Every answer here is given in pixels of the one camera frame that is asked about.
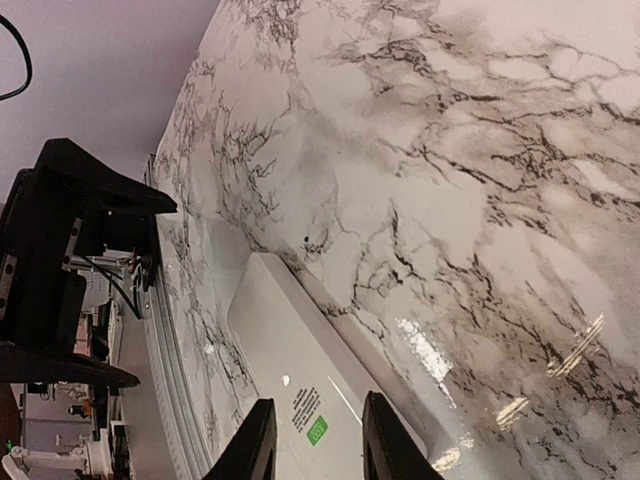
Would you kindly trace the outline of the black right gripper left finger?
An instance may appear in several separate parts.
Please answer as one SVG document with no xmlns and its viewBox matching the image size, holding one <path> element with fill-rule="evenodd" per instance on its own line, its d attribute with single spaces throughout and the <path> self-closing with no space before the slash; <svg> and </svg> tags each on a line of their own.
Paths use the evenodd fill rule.
<svg viewBox="0 0 640 480">
<path fill-rule="evenodd" d="M 258 399 L 203 480 L 273 480 L 277 420 L 273 399 Z"/>
</svg>

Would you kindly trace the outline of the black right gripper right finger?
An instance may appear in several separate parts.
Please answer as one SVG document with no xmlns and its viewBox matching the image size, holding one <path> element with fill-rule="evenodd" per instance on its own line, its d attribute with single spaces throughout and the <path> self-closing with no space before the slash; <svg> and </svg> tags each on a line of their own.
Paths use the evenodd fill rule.
<svg viewBox="0 0 640 480">
<path fill-rule="evenodd" d="M 366 480 L 443 480 L 419 450 L 387 398 L 369 391 L 362 415 Z"/>
</svg>

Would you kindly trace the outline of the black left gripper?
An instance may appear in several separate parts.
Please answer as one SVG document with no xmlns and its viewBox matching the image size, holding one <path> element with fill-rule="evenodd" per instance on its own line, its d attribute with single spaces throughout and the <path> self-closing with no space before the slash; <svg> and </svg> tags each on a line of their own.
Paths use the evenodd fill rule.
<svg viewBox="0 0 640 480">
<path fill-rule="evenodd" d="M 176 212 L 169 195 L 112 170 L 72 140 L 47 140 L 35 169 L 17 175 L 1 215 L 1 254 L 15 262 L 1 276 L 1 337 L 21 347 L 1 342 L 1 382 L 138 386 L 125 370 L 68 354 L 86 290 L 70 261 L 114 246 L 121 233 L 113 217 Z"/>
</svg>

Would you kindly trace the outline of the white remote control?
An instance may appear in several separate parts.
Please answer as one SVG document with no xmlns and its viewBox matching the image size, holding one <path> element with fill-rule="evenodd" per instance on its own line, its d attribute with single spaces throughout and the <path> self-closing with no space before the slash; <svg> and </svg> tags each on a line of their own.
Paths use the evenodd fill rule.
<svg viewBox="0 0 640 480">
<path fill-rule="evenodd" d="M 358 358 L 278 256 L 249 256 L 228 321 L 259 396 L 275 402 L 274 479 L 365 479 L 369 391 L 387 398 L 428 461 L 437 421 L 374 354 Z"/>
</svg>

